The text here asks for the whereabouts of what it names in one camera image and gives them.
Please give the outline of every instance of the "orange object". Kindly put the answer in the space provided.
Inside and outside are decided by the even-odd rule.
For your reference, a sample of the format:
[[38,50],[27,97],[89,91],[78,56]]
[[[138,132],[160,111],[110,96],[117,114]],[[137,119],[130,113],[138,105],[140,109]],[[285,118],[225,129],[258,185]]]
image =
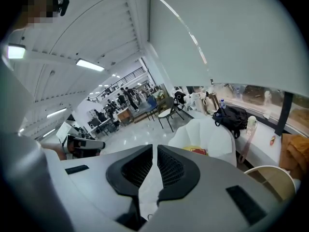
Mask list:
[[272,137],[271,137],[271,140],[270,140],[270,146],[272,146],[273,144],[274,144],[274,142],[275,142],[275,139],[276,139],[276,136],[275,135],[273,135]]

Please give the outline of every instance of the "water bottle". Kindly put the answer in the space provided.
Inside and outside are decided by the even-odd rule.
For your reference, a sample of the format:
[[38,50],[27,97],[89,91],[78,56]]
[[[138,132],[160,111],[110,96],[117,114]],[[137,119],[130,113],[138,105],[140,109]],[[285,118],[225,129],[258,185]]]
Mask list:
[[240,88],[239,87],[236,88],[236,98],[240,99]]
[[220,102],[220,107],[221,108],[226,108],[226,105],[225,105],[225,102],[224,102],[224,99],[221,99],[221,102]]

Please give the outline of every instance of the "balcony railing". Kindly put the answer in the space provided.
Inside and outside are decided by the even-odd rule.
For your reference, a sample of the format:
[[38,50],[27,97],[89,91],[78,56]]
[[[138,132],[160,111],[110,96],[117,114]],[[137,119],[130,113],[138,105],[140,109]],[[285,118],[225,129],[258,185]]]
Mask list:
[[121,78],[118,82],[115,82],[108,88],[106,88],[103,92],[98,94],[98,96],[90,98],[92,102],[100,102],[102,99],[104,99],[109,94],[113,93],[115,90],[122,87],[124,84],[132,81],[134,78],[139,77],[145,73],[145,70],[143,67],[138,68],[137,70],[131,72],[129,75],[126,75],[125,77]]

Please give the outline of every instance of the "white cushion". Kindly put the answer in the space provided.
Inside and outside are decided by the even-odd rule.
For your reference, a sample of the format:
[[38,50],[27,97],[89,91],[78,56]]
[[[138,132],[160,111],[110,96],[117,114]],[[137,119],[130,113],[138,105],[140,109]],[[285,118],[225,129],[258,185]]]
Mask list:
[[162,113],[160,113],[159,117],[165,117],[165,116],[169,115],[169,113],[170,113],[170,108],[165,110],[165,111],[163,111]]
[[225,160],[236,167],[236,148],[234,137],[224,126],[216,126],[211,117],[192,119],[188,124],[178,128],[169,146],[183,148],[200,146],[208,150],[210,157]]

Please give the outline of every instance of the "glossy floor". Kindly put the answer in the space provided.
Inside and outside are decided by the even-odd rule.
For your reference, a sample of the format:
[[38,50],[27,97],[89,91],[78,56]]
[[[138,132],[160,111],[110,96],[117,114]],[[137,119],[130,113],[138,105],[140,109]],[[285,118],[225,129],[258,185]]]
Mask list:
[[99,140],[106,143],[105,149],[101,151],[101,157],[104,157],[104,154],[129,149],[139,145],[153,144],[153,166],[139,190],[140,212],[145,219],[147,219],[149,214],[153,214],[157,210],[156,201],[159,191],[163,189],[161,174],[157,166],[156,147],[159,144],[167,145],[175,135],[176,130],[180,126],[186,125],[191,120],[183,112],[180,112],[180,115],[184,120],[177,114],[173,116],[173,119],[169,119],[174,132],[171,131],[166,119],[160,120],[164,127],[162,129],[158,118],[154,116],[154,121],[151,117],[150,121],[145,118],[136,124],[132,123],[122,127],[115,133],[99,138]]

